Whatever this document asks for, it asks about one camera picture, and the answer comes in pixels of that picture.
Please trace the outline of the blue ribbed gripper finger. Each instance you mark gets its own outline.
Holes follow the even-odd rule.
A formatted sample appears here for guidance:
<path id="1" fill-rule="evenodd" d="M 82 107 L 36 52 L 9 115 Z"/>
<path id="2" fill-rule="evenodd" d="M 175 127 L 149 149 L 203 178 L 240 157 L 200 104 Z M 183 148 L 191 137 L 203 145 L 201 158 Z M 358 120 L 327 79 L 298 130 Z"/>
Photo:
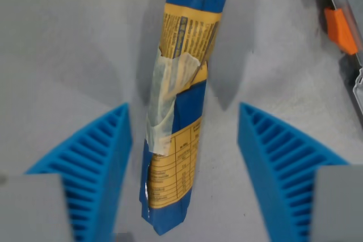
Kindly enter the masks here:
<path id="1" fill-rule="evenodd" d="M 362 167 L 249 104 L 238 145 L 270 241 L 361 241 Z"/>
<path id="2" fill-rule="evenodd" d="M 1 180 L 2 241 L 113 241 L 132 149 L 123 104 Z"/>

